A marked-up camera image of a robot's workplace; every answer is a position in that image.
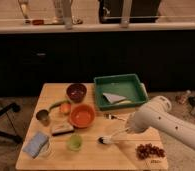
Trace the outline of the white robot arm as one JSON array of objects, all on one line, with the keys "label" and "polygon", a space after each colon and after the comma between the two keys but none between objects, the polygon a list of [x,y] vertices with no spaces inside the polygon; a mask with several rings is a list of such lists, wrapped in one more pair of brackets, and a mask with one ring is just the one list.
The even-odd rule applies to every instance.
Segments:
[{"label": "white robot arm", "polygon": [[169,114],[172,105],[164,96],[156,96],[130,114],[128,133],[143,133],[149,127],[160,130],[195,150],[195,125]]}]

